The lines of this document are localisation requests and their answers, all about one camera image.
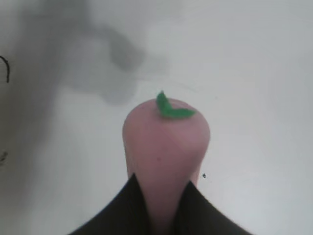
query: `black wire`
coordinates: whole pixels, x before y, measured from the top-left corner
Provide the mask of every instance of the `black wire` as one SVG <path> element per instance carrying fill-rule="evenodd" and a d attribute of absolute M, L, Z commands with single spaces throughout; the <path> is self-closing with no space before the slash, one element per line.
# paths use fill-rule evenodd
<path fill-rule="evenodd" d="M 6 65 L 6 83 L 9 83 L 10 82 L 10 73 L 11 73 L 11 68 L 10 68 L 9 62 L 1 55 L 0 55 L 0 59 Z"/>

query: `white background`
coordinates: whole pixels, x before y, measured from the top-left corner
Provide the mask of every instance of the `white background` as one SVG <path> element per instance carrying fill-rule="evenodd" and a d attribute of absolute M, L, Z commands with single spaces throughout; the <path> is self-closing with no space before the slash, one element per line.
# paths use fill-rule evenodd
<path fill-rule="evenodd" d="M 211 126 L 215 207 L 256 235 L 313 233 L 313 1 L 0 0 L 0 54 L 1 235 L 64 235 L 105 207 L 123 121 L 162 89 Z"/>

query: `green leaf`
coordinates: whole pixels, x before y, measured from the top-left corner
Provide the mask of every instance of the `green leaf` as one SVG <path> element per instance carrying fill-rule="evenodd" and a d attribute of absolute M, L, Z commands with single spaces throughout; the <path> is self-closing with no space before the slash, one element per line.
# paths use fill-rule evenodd
<path fill-rule="evenodd" d="M 173 109 L 164 92 L 161 92 L 157 96 L 156 104 L 164 118 L 183 119 L 189 118 L 196 113 L 195 111 L 189 109 Z"/>
<path fill-rule="evenodd" d="M 157 96 L 156 103 L 157 103 L 158 109 L 161 112 L 172 109 L 172 105 L 170 104 L 170 101 L 168 100 L 168 98 L 165 96 L 164 92 L 161 92 Z"/>

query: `green clay leaf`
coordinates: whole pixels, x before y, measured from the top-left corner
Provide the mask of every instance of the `green clay leaf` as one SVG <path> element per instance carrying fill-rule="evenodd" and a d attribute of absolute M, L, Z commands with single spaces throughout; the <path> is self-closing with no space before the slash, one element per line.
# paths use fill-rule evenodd
<path fill-rule="evenodd" d="M 172 105 L 170 104 L 168 98 L 165 96 L 164 92 L 161 92 L 157 98 L 156 98 L 156 103 L 158 106 L 158 109 L 161 111 L 161 113 L 165 110 L 171 110 Z"/>
<path fill-rule="evenodd" d="M 161 92 L 157 96 L 156 104 L 164 118 L 183 119 L 189 118 L 196 113 L 195 111 L 189 109 L 173 109 L 164 92 Z"/>

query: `pink cone-shaped object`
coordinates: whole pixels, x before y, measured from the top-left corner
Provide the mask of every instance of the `pink cone-shaped object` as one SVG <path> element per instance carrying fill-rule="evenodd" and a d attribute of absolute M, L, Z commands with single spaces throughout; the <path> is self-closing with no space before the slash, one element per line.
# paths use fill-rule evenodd
<path fill-rule="evenodd" d="M 173 108 L 188 104 L 170 99 Z M 137 106 L 123 128 L 128 176 L 136 174 L 154 234 L 169 233 L 181 195 L 197 184 L 209 140 L 209 126 L 199 112 L 186 119 L 163 118 L 156 100 Z"/>

